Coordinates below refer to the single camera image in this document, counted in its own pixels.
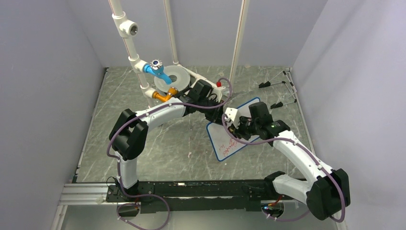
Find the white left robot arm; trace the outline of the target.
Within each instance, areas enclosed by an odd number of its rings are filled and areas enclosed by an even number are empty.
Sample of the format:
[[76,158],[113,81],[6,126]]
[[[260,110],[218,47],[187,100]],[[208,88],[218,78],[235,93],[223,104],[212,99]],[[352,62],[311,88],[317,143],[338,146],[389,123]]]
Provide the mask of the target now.
[[221,123],[224,104],[230,97],[215,94],[208,80],[197,80],[182,91],[171,87],[165,102],[152,108],[133,112],[122,111],[110,135],[106,154],[117,160],[116,185],[119,196],[132,201],[138,194],[137,158],[143,152],[149,131],[171,120],[199,112],[216,124]]

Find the blue framed whiteboard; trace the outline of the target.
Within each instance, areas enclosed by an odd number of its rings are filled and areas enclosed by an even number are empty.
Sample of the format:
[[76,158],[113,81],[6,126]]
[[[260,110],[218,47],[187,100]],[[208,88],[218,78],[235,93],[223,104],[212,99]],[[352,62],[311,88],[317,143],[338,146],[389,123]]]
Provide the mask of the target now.
[[[238,106],[237,109],[243,116],[250,116],[248,106],[260,101],[261,100],[259,97],[254,97],[244,104]],[[225,159],[231,157],[233,154],[247,146],[246,144],[242,144],[231,138],[222,125],[210,122],[206,126],[206,131],[208,133],[211,145],[218,161],[224,161]],[[257,139],[259,139],[258,135],[251,136],[249,140],[241,140],[253,142]]]

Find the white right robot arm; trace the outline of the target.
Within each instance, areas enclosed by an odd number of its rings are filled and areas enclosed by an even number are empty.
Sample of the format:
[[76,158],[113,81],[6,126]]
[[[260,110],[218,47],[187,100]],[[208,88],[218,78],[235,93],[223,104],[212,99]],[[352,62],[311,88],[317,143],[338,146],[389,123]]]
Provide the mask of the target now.
[[268,143],[287,157],[305,180],[275,172],[266,177],[264,194],[270,199],[286,195],[306,204],[318,220],[331,218],[341,223],[350,205],[349,176],[333,169],[311,152],[281,120],[274,120],[264,102],[249,105],[249,116],[227,108],[222,116],[227,134],[245,145]]

